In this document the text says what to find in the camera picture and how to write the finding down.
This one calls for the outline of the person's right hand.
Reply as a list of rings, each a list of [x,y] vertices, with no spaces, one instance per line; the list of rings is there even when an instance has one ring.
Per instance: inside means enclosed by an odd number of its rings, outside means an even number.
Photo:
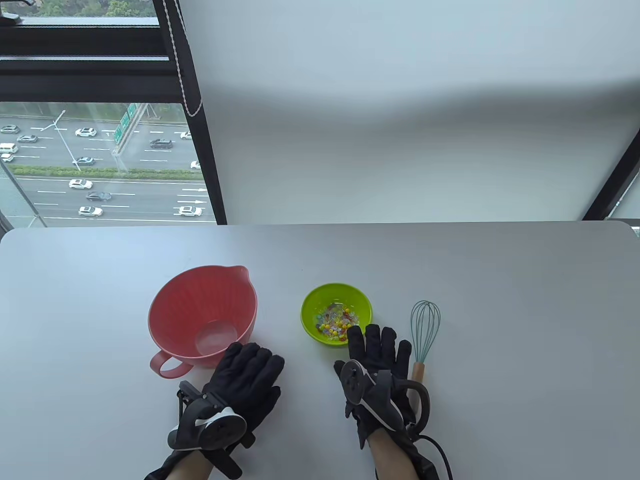
[[[401,340],[396,345],[397,334],[391,327],[381,328],[377,324],[369,324],[365,330],[358,326],[347,330],[349,358],[358,361],[372,378],[380,370],[389,370],[394,378],[406,380],[409,377],[409,362],[412,345]],[[390,438],[406,453],[414,454],[417,449],[406,432],[406,428],[393,431],[387,429],[371,412],[362,405],[345,403],[345,417],[354,418],[362,449],[366,441],[370,441],[377,430],[389,434]]]

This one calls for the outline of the person's left hand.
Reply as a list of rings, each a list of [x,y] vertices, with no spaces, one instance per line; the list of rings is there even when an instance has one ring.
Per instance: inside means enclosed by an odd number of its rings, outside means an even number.
[[[257,343],[231,343],[224,352],[203,394],[215,397],[242,416],[253,432],[273,411],[281,388],[275,385],[285,359]]]

